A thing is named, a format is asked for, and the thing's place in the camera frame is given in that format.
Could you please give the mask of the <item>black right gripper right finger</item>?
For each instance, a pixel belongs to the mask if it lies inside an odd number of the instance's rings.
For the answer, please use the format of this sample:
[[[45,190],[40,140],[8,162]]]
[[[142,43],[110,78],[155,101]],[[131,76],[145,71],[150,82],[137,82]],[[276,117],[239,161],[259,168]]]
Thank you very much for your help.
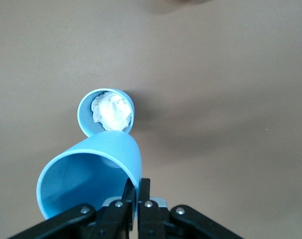
[[[143,178],[138,199],[139,239],[243,239],[187,205],[168,209],[166,201],[150,197],[151,180]]]

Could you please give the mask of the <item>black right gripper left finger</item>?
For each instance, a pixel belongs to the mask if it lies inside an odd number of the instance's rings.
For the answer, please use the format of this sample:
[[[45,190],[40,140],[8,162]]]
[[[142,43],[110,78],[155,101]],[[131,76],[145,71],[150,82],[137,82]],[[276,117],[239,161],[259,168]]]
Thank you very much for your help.
[[[136,190],[126,181],[120,199],[96,210],[80,204],[8,239],[128,239],[133,227]]]

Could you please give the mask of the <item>short blue cup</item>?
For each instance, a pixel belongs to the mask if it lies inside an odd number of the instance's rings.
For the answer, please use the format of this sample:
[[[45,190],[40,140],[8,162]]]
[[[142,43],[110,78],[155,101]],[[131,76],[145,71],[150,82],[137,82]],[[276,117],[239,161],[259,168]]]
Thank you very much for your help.
[[[141,178],[142,158],[134,138],[104,131],[48,162],[38,178],[37,203],[45,219],[80,204],[98,210],[108,198],[122,195],[127,180],[138,190]]]
[[[135,117],[135,106],[134,106],[134,103],[133,103],[131,97],[127,93],[125,93],[121,90],[110,89],[110,88],[96,89],[96,90],[89,92],[81,100],[79,107],[78,107],[78,111],[77,111],[78,124],[79,124],[80,128],[82,129],[82,131],[84,132],[84,134],[88,137],[90,137],[94,134],[100,133],[100,132],[107,131],[102,127],[102,125],[99,122],[98,123],[93,122],[92,111],[91,111],[92,101],[98,95],[100,95],[104,92],[117,93],[120,96],[122,96],[129,103],[130,108],[132,110],[132,114],[131,114],[132,119],[131,119],[129,126],[127,128],[125,128],[123,130],[123,132],[128,133],[131,131],[131,129],[133,127],[134,117]]]

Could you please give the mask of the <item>white crumpled tissue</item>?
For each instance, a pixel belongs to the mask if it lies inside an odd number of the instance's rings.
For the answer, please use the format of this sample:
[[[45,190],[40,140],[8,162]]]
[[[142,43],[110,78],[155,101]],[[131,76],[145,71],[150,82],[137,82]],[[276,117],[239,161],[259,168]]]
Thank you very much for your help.
[[[105,130],[127,128],[132,119],[129,103],[119,94],[104,92],[91,103],[93,122],[100,123]]]

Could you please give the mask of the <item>brown table mat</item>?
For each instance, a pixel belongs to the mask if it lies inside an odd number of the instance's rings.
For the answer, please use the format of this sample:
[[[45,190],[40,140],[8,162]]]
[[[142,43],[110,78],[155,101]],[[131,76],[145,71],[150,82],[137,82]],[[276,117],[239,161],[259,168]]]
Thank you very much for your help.
[[[98,88],[131,96],[153,196],[302,239],[302,0],[0,0],[0,239]]]

